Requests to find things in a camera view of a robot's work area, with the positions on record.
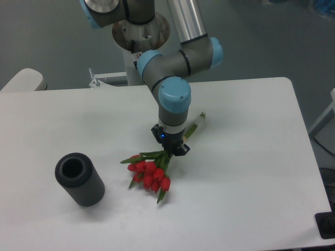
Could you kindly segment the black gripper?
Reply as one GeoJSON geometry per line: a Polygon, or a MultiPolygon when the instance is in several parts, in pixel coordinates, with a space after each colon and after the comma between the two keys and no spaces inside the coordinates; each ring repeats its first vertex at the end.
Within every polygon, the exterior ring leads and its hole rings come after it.
{"type": "Polygon", "coordinates": [[[190,150],[189,146],[183,143],[184,129],[178,133],[167,133],[162,126],[156,124],[151,132],[164,150],[172,152],[174,156],[185,156],[190,150]]]}

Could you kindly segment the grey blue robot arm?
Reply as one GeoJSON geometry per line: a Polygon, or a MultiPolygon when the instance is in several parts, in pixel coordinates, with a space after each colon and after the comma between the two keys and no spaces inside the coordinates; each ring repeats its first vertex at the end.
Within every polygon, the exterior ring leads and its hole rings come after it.
{"type": "Polygon", "coordinates": [[[81,1],[93,28],[112,26],[112,36],[123,50],[128,83],[145,84],[159,106],[159,120],[152,133],[174,156],[189,151],[184,131],[191,104],[187,78],[219,65],[223,49],[209,37],[197,1],[168,1],[181,48],[159,52],[168,40],[170,25],[155,10],[154,1],[81,1]]]}

